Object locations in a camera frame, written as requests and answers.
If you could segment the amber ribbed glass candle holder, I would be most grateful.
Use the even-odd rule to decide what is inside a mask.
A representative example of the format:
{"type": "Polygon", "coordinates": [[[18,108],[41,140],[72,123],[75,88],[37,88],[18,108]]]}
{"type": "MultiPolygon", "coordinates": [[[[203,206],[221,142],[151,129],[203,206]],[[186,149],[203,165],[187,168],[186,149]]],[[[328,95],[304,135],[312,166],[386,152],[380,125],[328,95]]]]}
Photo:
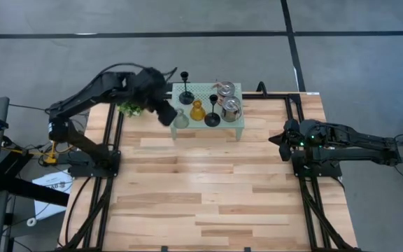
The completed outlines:
{"type": "Polygon", "coordinates": [[[206,116],[206,111],[202,106],[201,100],[194,100],[192,103],[192,109],[190,111],[190,117],[194,121],[201,121],[206,116]]]}

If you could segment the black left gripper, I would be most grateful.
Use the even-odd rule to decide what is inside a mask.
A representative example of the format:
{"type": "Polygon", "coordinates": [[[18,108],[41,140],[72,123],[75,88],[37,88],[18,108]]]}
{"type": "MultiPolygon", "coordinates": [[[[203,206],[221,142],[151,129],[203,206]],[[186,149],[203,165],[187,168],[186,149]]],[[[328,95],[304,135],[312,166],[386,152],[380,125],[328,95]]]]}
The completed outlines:
{"type": "Polygon", "coordinates": [[[132,77],[132,103],[142,109],[156,111],[159,122],[170,126],[177,115],[175,108],[164,99],[167,82],[155,68],[147,67],[132,77]]]}

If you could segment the white printed paper sheet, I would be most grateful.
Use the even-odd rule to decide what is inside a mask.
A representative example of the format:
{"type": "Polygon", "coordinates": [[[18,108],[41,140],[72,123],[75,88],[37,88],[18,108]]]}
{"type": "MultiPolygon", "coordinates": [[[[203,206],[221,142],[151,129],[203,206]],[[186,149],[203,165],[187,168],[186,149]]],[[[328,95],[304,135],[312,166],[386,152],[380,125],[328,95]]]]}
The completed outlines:
{"type": "MultiPolygon", "coordinates": [[[[33,179],[32,183],[39,186],[45,186],[69,195],[71,192],[73,179],[67,172],[59,171],[51,174],[46,174],[40,178],[33,179]]],[[[35,219],[37,221],[41,221],[55,214],[66,211],[66,206],[40,202],[38,200],[34,201],[34,208],[35,219]]]]}

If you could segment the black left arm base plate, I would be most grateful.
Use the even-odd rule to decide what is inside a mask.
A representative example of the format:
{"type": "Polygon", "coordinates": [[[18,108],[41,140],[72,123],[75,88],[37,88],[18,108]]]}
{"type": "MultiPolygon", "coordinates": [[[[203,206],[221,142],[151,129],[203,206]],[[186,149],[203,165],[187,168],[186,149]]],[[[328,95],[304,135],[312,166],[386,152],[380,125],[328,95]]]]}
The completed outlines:
{"type": "Polygon", "coordinates": [[[69,174],[72,177],[108,178],[118,175],[121,152],[111,150],[107,162],[96,163],[87,153],[78,151],[71,153],[68,163],[71,165],[69,174]]]}

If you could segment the black aluminium table frame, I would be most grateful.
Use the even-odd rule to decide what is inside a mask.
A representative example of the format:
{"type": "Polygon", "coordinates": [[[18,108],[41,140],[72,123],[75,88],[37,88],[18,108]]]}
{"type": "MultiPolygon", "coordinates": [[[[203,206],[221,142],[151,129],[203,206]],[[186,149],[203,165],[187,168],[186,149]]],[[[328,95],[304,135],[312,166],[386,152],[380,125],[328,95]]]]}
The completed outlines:
{"type": "Polygon", "coordinates": [[[55,252],[356,252],[341,186],[300,181],[269,142],[290,116],[323,120],[320,97],[248,92],[244,108],[240,140],[119,115],[118,175],[74,181],[55,252]]]}

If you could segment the black stand leg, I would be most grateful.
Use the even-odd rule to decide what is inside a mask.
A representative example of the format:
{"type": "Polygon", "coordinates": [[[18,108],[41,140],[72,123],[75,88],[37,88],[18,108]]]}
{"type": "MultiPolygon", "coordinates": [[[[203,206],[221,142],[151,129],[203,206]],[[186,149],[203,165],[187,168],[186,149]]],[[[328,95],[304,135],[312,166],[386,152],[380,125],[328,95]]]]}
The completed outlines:
{"type": "Polygon", "coordinates": [[[0,161],[0,191],[65,207],[69,200],[69,195],[65,192],[17,177],[33,156],[31,153],[10,152],[0,161]]]}

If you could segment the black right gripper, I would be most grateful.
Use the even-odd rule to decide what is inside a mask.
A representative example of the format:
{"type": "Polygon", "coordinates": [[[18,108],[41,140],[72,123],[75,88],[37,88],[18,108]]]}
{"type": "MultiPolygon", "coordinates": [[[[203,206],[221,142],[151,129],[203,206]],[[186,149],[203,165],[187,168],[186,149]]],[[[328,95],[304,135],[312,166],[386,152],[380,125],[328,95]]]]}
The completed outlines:
{"type": "Polygon", "coordinates": [[[280,146],[279,154],[282,161],[288,161],[290,158],[295,158],[296,160],[306,159],[308,128],[307,121],[298,122],[293,118],[285,122],[283,134],[269,137],[269,142],[280,146]]]}

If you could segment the yellow clamp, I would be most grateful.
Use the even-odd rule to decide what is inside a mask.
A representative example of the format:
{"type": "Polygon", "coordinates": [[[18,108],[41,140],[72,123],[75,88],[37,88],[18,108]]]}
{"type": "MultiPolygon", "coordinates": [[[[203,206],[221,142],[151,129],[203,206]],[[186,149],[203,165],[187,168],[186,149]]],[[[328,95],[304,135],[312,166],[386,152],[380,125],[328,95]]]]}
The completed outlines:
{"type": "Polygon", "coordinates": [[[45,151],[45,157],[43,162],[46,165],[56,165],[57,164],[57,156],[56,156],[56,142],[53,141],[51,146],[45,151]]]}

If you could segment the clear ribbed glass candle holder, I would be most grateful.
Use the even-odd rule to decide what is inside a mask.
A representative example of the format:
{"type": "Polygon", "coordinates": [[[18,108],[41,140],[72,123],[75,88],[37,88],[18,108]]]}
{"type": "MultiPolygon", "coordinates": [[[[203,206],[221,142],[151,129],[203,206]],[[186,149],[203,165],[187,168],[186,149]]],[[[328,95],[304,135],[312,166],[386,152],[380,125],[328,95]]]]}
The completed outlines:
{"type": "Polygon", "coordinates": [[[182,108],[176,109],[177,115],[174,118],[173,126],[177,129],[185,129],[189,125],[189,119],[185,115],[185,112],[182,108]]]}

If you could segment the small potted green plant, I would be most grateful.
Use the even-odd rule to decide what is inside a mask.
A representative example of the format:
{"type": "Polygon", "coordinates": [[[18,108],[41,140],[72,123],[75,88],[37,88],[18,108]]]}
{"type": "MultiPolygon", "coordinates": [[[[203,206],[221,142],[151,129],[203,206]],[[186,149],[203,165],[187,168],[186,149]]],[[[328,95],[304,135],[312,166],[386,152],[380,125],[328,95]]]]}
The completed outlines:
{"type": "Polygon", "coordinates": [[[128,118],[131,118],[132,116],[140,116],[143,111],[143,109],[140,106],[137,106],[128,101],[119,104],[118,110],[128,118]]]}

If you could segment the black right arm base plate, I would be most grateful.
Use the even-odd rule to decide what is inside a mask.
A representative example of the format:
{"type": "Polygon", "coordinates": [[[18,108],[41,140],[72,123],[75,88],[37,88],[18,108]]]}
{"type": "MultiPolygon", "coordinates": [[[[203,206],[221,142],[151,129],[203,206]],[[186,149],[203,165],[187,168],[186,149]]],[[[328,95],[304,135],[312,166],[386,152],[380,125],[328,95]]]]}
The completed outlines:
{"type": "Polygon", "coordinates": [[[339,165],[334,166],[331,163],[325,164],[304,164],[302,162],[293,162],[293,171],[297,177],[340,177],[342,176],[339,165]]]}

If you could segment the green perforated metal shelf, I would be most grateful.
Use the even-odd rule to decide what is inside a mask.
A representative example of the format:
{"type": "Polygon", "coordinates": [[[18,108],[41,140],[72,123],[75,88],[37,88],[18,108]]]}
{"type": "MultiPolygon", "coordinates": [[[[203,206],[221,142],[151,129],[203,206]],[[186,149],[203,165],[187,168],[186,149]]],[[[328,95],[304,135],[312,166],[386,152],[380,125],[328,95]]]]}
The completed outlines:
{"type": "MultiPolygon", "coordinates": [[[[189,83],[187,84],[188,91],[190,91],[194,96],[195,100],[201,100],[202,101],[202,106],[204,110],[206,111],[206,114],[211,111],[211,103],[209,100],[209,97],[211,95],[217,95],[217,87],[215,86],[216,83],[189,83]]],[[[243,97],[242,97],[242,89],[241,89],[241,84],[239,83],[234,83],[236,91],[234,96],[237,97],[240,102],[241,102],[241,109],[242,109],[242,115],[241,117],[234,122],[226,122],[220,117],[220,124],[216,127],[209,127],[205,124],[204,119],[201,121],[194,121],[190,117],[190,111],[192,109],[192,103],[188,105],[181,104],[179,102],[179,95],[182,91],[184,91],[184,85],[183,83],[174,83],[171,91],[171,105],[175,108],[181,108],[184,110],[185,115],[189,119],[189,125],[185,129],[230,129],[234,130],[236,132],[236,140],[241,139],[242,131],[244,129],[244,116],[243,116],[243,97]]],[[[222,111],[222,105],[219,105],[218,103],[215,105],[215,110],[214,110],[219,116],[222,111]]],[[[171,133],[172,137],[175,139],[176,138],[176,131],[177,130],[185,130],[185,129],[177,129],[173,126],[173,123],[171,125],[171,133]]]]}

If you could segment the black metal candlestick holder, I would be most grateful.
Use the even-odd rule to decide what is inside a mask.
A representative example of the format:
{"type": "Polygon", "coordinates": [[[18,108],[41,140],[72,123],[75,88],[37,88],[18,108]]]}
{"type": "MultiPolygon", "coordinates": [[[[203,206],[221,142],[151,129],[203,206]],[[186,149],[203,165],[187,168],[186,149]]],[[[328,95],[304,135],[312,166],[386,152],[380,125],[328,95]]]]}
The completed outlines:
{"type": "Polygon", "coordinates": [[[182,71],[180,76],[183,81],[184,91],[182,91],[179,95],[179,102],[181,104],[188,105],[188,104],[191,104],[195,100],[195,96],[190,91],[188,91],[188,88],[187,88],[189,73],[186,71],[182,71]]]}
{"type": "Polygon", "coordinates": [[[216,94],[212,94],[209,97],[209,100],[211,103],[211,111],[204,117],[204,122],[209,127],[216,127],[220,124],[220,116],[214,111],[215,105],[218,102],[218,96],[216,94]]]}

